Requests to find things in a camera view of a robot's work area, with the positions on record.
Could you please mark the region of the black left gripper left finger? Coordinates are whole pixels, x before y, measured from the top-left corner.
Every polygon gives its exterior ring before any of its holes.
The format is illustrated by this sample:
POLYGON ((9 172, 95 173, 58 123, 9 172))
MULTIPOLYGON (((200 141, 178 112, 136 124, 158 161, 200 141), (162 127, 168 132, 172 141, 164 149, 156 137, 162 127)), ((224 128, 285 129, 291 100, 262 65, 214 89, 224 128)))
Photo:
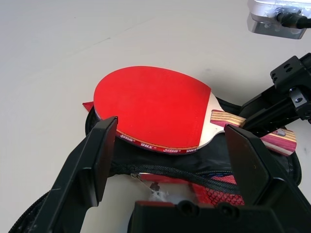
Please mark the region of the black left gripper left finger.
POLYGON ((88 209, 102 201, 118 118, 99 121, 69 154, 52 188, 11 227, 12 233, 79 233, 88 209))

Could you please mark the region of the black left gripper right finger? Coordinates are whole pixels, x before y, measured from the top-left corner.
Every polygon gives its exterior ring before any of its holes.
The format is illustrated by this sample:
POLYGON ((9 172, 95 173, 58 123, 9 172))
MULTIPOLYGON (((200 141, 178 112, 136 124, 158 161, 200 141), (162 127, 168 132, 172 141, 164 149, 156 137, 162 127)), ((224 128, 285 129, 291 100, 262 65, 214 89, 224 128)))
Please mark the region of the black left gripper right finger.
POLYGON ((239 218, 251 233, 309 233, 311 205, 261 139, 225 126, 232 172, 244 200, 239 218))

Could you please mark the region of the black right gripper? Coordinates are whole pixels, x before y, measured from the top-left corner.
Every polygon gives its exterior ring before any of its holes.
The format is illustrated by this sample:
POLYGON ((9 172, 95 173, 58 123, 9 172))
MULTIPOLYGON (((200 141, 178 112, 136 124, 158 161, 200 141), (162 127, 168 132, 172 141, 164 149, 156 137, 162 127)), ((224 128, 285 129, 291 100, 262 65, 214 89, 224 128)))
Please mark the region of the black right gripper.
POLYGON ((311 120, 311 53, 293 56, 270 72, 273 85, 245 103, 242 128, 263 137, 287 124, 311 120))

